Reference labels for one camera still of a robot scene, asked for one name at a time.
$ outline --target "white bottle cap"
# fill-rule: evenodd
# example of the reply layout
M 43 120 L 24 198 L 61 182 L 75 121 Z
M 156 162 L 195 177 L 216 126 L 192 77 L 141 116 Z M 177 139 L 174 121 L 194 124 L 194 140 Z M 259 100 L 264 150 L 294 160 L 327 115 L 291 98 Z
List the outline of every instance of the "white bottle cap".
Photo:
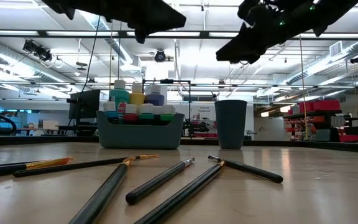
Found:
M 125 114 L 136 114 L 136 105 L 125 105 Z
M 107 111 L 115 111 L 116 110 L 116 103 L 109 101 L 109 102 L 105 102 L 103 103 L 103 111 L 107 112 Z
M 114 81 L 114 89 L 115 90 L 125 90 L 125 81 L 124 80 Z
M 161 87 L 159 85 L 152 84 L 152 86 L 150 87 L 150 92 L 160 94 L 161 93 Z
M 162 106 L 154 106 L 153 113 L 156 115 L 161 115 L 162 114 Z
M 132 92 L 133 93 L 142 93 L 142 84 L 141 83 L 133 83 L 132 84 Z
M 175 114 L 175 108 L 172 105 L 163 105 L 162 114 Z
M 153 110 L 154 110 L 154 106 L 151 103 L 144 103 L 144 104 L 142 104 L 142 106 L 140 106 L 141 114 L 144 114 L 144 113 L 153 114 Z

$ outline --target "paintbrush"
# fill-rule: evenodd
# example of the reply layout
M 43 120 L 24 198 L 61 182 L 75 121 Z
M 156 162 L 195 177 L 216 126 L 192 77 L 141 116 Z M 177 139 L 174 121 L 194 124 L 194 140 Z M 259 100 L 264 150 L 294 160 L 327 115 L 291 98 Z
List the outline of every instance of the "paintbrush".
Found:
M 229 159 L 221 159 L 216 156 L 208 156 L 208 159 L 212 159 L 216 162 L 225 161 L 226 162 L 225 166 L 231 167 L 233 169 L 241 170 L 241 171 L 247 172 L 249 174 L 254 174 L 259 177 L 263 177 L 265 179 L 271 180 L 278 184 L 283 182 L 283 177 L 280 175 L 274 174 L 274 173 L 266 171 L 266 170 L 258 169 L 256 167 L 248 166 L 241 162 L 236 162 L 236 161 L 232 161 Z
M 122 181 L 125 179 L 128 167 L 134 160 L 136 160 L 136 157 L 132 156 L 125 159 L 122 164 L 118 165 L 114 172 L 92 195 L 92 197 L 74 216 L 69 224 L 96 223 L 121 185 Z
M 172 177 L 176 176 L 182 170 L 184 170 L 188 165 L 193 163 L 194 158 L 181 161 L 178 164 L 174 165 L 173 167 L 167 169 L 166 171 L 162 172 L 158 176 L 154 177 L 153 179 L 147 181 L 140 187 L 136 188 L 135 190 L 129 192 L 125 199 L 129 205 L 134 205 L 144 197 L 148 196 L 151 192 L 155 189 L 160 187 L 166 181 L 171 179 Z
M 139 155 L 139 156 L 136 156 L 136 159 L 137 160 L 138 159 L 151 159 L 151 158 L 157 158 L 157 157 L 159 157 L 159 155 Z M 20 171 L 15 172 L 13 174 L 13 176 L 27 177 L 30 175 L 48 174 L 51 172 L 60 172 L 60 171 L 65 171 L 65 170 L 73 170 L 73 169 L 81 169 L 81 168 L 94 167 L 94 166 L 117 164 L 117 163 L 123 162 L 127 158 L 128 157 L 105 159 L 105 160 L 100 160 L 100 161 L 79 162 L 76 164 L 47 167 L 47 168 L 42 168 L 42 169 L 20 170 Z
M 29 169 L 38 169 L 38 168 L 44 168 L 44 167 L 65 165 L 65 164 L 69 163 L 72 159 L 74 159 L 74 158 L 66 157 L 66 158 L 62 158 L 62 159 L 51 159 L 51 160 L 45 160 L 45 161 L 30 162 L 30 163 L 26 163 L 26 164 L 19 163 L 19 164 L 14 164 L 14 165 L 0 166 L 0 176 L 13 174 L 19 170 L 29 170 Z
M 187 203 L 194 195 L 196 195 L 203 187 L 210 183 L 222 170 L 224 161 L 209 168 L 206 172 L 198 176 L 186 187 L 182 188 L 176 194 L 168 198 L 158 207 L 146 214 L 135 224 L 157 224 L 164 222 L 168 217 L 174 214 L 180 207 Z

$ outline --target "paintbrush handle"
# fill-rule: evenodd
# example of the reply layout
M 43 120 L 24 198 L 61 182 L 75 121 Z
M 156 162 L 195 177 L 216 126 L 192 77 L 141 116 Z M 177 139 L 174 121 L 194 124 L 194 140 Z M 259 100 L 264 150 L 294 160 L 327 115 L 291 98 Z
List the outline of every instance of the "paintbrush handle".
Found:
M 258 169 L 256 167 L 252 167 L 252 166 L 248 166 L 246 164 L 243 164 L 241 162 L 236 162 L 236 161 L 232 161 L 229 159 L 224 159 L 224 161 L 226 162 L 226 166 L 231 167 L 233 169 L 237 169 L 237 170 L 241 170 L 250 174 L 254 174 L 257 175 L 259 177 L 263 177 L 266 178 L 268 180 L 271 180 L 275 183 L 281 183 L 283 182 L 283 177 L 277 174 L 274 174 L 272 172 L 266 171 L 266 170 L 262 170 L 262 169 Z
M 68 165 L 60 165 L 60 166 L 54 166 L 54 167 L 47 167 L 47 168 L 41 168 L 41 169 L 32 169 L 32 170 L 20 170 L 13 174 L 15 177 L 27 177 L 30 175 L 39 175 L 39 174 L 48 174 L 51 172 L 60 172 L 65 170 L 73 170 L 73 169 L 81 169 L 81 168 L 87 168 L 87 167 L 94 167 L 94 166 L 103 166 L 108 164 L 117 164 L 123 162 L 123 158 L 115 158 L 115 159 L 105 159 L 101 161 L 91 161 L 91 162 L 81 162 L 76 164 L 68 164 Z
M 10 163 L 10 164 L 0 164 L 1 166 L 10 166 L 10 165 L 20 165 L 20 164 L 28 164 L 30 162 L 39 162 L 39 161 L 29 161 L 29 162 L 14 162 L 14 163 Z
M 187 165 L 191 164 L 193 159 L 189 159 L 187 161 L 181 161 L 178 164 L 174 165 L 173 167 L 167 169 L 166 171 L 162 172 L 160 175 L 154 177 L 153 179 L 147 181 L 140 187 L 136 188 L 135 190 L 129 192 L 125 199 L 129 205 L 134 205 L 144 197 L 148 196 L 151 192 L 155 189 L 160 187 L 166 181 L 171 179 L 172 177 L 176 176 L 182 170 L 186 168 Z
M 186 202 L 196 195 L 203 187 L 210 183 L 219 174 L 221 169 L 222 164 L 216 164 L 215 166 L 209 168 L 206 172 L 186 185 L 186 187 L 182 188 L 176 194 L 135 222 L 135 224 L 156 224 L 164 222 L 169 216 L 174 214 L 180 207 L 186 204 Z
M 69 224 L 95 223 L 121 185 L 127 171 L 127 165 L 118 165 Z
M 27 166 L 25 164 L 0 166 L 0 176 L 13 174 L 16 171 L 25 170 L 26 168 Z

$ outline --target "desk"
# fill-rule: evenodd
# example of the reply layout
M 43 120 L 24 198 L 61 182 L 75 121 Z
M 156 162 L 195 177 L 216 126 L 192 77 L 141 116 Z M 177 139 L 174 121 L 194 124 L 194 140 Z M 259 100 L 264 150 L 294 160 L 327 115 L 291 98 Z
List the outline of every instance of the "desk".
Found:
M 179 150 L 103 149 L 98 143 L 61 142 L 0 146 L 0 163 L 74 156 L 73 162 L 136 154 L 160 154 L 135 161 L 98 223 L 134 223 L 214 163 L 208 154 L 243 161 L 280 174 L 275 184 L 224 168 L 166 223 L 358 223 L 358 153 L 300 147 L 180 146 Z M 145 181 L 195 157 L 195 163 L 137 205 L 125 195 Z M 15 179 L 0 177 L 0 223 L 68 223 L 116 165 Z

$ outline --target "computer monitor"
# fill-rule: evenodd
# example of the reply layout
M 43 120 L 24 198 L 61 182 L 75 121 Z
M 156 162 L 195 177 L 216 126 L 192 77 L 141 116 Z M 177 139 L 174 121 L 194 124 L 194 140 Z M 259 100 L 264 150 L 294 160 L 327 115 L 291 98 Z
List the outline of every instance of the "computer monitor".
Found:
M 70 119 L 95 118 L 99 110 L 100 90 L 90 90 L 70 95 Z

